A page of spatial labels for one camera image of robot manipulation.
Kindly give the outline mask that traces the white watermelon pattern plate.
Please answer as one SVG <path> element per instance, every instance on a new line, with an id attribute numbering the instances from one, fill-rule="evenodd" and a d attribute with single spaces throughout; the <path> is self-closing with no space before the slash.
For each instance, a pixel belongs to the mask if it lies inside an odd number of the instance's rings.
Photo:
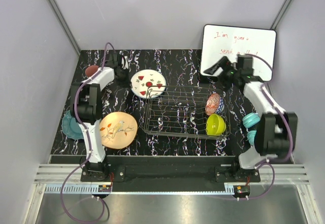
<path id="1" fill-rule="evenodd" d="M 158 71 L 145 69 L 138 71 L 131 78 L 132 92 L 142 99 L 154 99 L 166 89 L 166 79 Z"/>

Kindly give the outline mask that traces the red patterned blue zigzag bowl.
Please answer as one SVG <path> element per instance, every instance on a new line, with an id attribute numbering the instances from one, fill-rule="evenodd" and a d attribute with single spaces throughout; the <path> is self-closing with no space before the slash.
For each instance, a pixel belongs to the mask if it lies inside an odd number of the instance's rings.
<path id="1" fill-rule="evenodd" d="M 224 110 L 224 99 L 218 93 L 210 95 L 206 102 L 205 112 L 208 116 L 212 114 L 220 115 Z"/>

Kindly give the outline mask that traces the orange bird plate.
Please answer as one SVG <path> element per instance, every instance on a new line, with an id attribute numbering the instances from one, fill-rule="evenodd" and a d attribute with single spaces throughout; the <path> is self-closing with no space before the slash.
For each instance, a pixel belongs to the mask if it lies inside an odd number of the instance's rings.
<path id="1" fill-rule="evenodd" d="M 125 112 L 112 112 L 100 123 L 102 145 L 110 149 L 128 147 L 136 137 L 138 124 L 136 119 Z"/>

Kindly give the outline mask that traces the black wire dish rack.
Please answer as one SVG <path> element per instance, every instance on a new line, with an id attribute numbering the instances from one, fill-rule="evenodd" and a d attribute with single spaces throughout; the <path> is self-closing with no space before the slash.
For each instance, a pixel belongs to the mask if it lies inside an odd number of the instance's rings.
<path id="1" fill-rule="evenodd" d="M 208 133 L 209 97 L 218 94 L 215 114 L 225 122 L 224 132 Z M 229 94 L 213 87 L 150 86 L 147 90 L 142 129 L 149 135 L 195 139 L 223 139 L 231 133 Z"/>

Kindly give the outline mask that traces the lime green bowl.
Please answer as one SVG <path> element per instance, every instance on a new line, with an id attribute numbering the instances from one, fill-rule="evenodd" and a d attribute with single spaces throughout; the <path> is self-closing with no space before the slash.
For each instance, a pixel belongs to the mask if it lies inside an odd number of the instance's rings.
<path id="1" fill-rule="evenodd" d="M 224 119 L 217 115 L 211 114 L 206 122 L 206 134 L 209 136 L 220 136 L 225 132 L 226 123 Z"/>

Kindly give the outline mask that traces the teal scalloped plate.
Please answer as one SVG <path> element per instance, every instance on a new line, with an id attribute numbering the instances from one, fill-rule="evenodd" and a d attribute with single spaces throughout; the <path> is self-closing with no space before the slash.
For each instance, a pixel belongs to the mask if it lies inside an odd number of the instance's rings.
<path id="1" fill-rule="evenodd" d="M 79 127 L 76 119 L 71 115 L 71 111 L 68 110 L 61 122 L 62 132 L 66 135 L 67 138 L 73 140 L 83 139 L 83 133 Z"/>

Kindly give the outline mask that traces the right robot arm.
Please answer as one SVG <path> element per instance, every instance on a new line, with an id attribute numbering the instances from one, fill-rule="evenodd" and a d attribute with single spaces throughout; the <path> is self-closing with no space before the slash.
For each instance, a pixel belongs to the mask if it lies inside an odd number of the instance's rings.
<path id="1" fill-rule="evenodd" d="M 238 54 L 237 61 L 232 63 L 223 56 L 203 71 L 212 76 L 221 70 L 217 78 L 222 87 L 236 86 L 255 108 L 253 116 L 259 119 L 257 123 L 243 119 L 243 125 L 248 129 L 255 126 L 256 133 L 253 145 L 239 155 L 239 164 L 230 170 L 231 177 L 238 182 L 248 177 L 248 169 L 256 169 L 264 163 L 288 161 L 296 143 L 298 117 L 284 110 L 267 91 L 262 78 L 253 74 L 254 58 L 254 54 Z"/>

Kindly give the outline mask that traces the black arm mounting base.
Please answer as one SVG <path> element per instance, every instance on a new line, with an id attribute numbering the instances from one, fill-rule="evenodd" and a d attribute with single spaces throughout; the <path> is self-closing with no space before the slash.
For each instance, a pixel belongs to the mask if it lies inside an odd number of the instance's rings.
<path id="1" fill-rule="evenodd" d="M 82 182 L 191 178 L 215 183 L 261 180 L 257 170 L 241 169 L 235 156 L 107 156 L 102 164 L 87 163 L 81 173 Z"/>

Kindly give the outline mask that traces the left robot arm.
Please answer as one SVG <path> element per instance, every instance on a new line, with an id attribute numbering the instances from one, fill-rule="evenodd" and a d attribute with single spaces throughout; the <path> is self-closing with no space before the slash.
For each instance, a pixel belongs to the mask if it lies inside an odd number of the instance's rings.
<path id="1" fill-rule="evenodd" d="M 91 65 L 85 70 L 86 79 L 71 85 L 71 115 L 81 129 L 86 149 L 82 168 L 82 181 L 110 179 L 109 164 L 101 143 L 102 90 L 114 79 L 125 80 L 125 57 L 119 53 L 109 56 L 104 66 Z"/>

